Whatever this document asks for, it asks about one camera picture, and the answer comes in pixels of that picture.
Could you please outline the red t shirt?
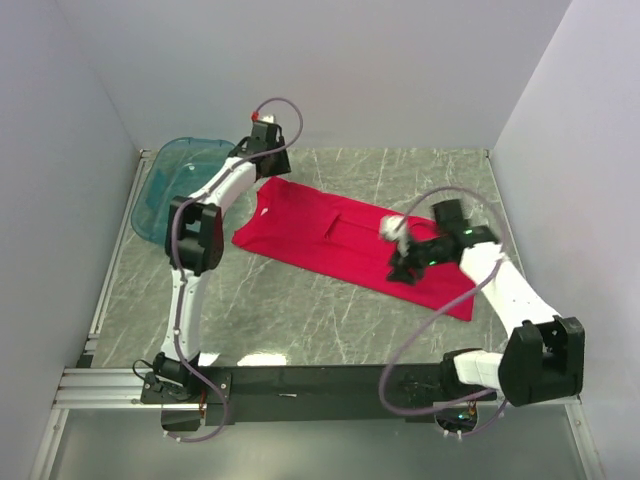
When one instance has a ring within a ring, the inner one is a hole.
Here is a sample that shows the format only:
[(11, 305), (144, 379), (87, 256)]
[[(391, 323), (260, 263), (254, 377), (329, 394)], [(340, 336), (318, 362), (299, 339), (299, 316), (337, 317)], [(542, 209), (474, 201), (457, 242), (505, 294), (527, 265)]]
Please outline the red t shirt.
[(430, 268), (411, 286), (391, 282), (395, 246), (379, 236), (392, 210), (274, 177), (257, 191), (252, 218), (232, 244), (314, 273), (436, 310), (473, 287), (456, 264)]

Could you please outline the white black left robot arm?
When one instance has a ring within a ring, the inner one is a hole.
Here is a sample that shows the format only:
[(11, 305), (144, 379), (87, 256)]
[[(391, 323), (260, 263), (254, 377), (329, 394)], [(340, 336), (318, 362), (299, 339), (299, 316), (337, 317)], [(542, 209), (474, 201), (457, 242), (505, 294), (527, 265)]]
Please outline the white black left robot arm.
[(258, 117), (210, 180), (170, 202), (165, 252), (172, 267), (172, 299), (153, 371), (176, 401), (189, 401), (199, 392), (194, 372), (201, 353), (199, 324), (206, 286), (224, 252), (225, 213), (258, 180), (290, 171), (281, 126), (272, 116)]

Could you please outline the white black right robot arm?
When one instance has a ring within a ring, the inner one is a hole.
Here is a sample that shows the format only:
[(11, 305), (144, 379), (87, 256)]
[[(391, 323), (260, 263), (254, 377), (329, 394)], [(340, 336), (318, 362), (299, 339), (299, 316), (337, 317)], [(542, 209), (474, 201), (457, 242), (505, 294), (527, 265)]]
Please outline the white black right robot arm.
[(415, 284), (426, 269), (455, 264), (482, 293), (508, 337), (501, 353), (472, 348), (449, 352), (440, 363), (439, 387), (460, 399), (491, 389), (514, 406), (576, 396), (583, 389), (585, 330), (575, 317), (548, 305), (516, 269), (487, 225), (473, 226), (460, 200), (432, 208), (438, 234), (418, 241), (401, 215), (386, 216), (381, 237), (394, 243), (389, 280)]

